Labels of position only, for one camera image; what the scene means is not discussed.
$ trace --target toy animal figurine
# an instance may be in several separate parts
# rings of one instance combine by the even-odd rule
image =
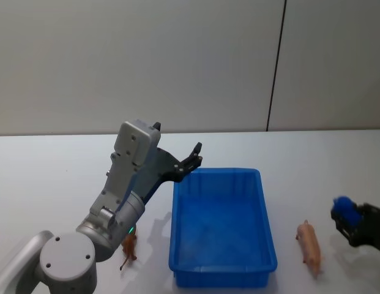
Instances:
[[[119,268],[120,270],[123,269],[123,266],[126,264],[126,262],[131,258],[133,261],[136,260],[136,256],[134,254],[135,250],[135,241],[136,241],[136,235],[135,235],[136,227],[134,226],[133,229],[130,231],[130,233],[127,234],[127,236],[124,238],[122,242],[123,247],[123,253],[126,255],[126,259],[124,260],[124,263]]]
[[[317,278],[320,272],[320,247],[315,230],[307,220],[298,226],[296,240],[299,240],[304,255],[302,262],[308,265],[314,277]]]

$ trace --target blue tray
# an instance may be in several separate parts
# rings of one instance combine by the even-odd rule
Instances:
[[[199,168],[174,184],[170,268],[179,287],[265,287],[277,268],[260,173]]]

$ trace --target blue plastic bin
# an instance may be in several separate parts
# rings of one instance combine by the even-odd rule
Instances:
[[[199,168],[174,184],[170,268],[179,287],[265,287],[277,268],[260,173]]]

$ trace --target white robotic arm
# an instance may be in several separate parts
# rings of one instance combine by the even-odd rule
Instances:
[[[30,294],[39,282],[51,294],[91,294],[96,262],[109,259],[161,183],[182,181],[199,167],[201,143],[179,162],[157,147],[160,124],[125,122],[111,154],[107,181],[75,233],[33,237],[0,273],[0,294]]]

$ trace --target white table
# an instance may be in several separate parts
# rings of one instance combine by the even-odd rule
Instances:
[[[110,167],[115,135],[0,137],[0,264],[41,230],[72,232],[87,215]],[[203,143],[203,167],[261,172],[278,268],[264,290],[184,290],[168,268],[173,185],[166,183],[138,222],[138,260],[123,273],[121,250],[97,265],[95,293],[380,293],[380,253],[353,249],[330,218],[348,195],[380,206],[380,130],[166,134],[177,158]],[[308,219],[325,258],[316,281],[302,263],[296,227]],[[48,293],[40,284],[34,293]]]

